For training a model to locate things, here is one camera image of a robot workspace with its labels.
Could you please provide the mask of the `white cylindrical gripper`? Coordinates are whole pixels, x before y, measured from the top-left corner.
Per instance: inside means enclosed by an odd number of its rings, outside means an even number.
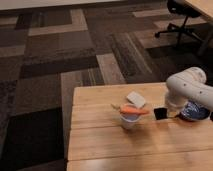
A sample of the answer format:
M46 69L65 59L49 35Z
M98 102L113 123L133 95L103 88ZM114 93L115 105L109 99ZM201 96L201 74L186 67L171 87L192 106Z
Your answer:
M179 115L187 104L187 100L175 93L167 92L165 94L165 106L167 107L167 117L175 118Z

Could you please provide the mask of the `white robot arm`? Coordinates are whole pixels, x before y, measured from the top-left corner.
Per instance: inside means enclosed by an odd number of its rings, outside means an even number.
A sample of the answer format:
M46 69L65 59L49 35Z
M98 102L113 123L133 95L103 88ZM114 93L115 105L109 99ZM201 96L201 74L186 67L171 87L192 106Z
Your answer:
M213 111L213 86L206 84L206 73L191 67L166 80L165 106L169 116L189 121L207 119Z

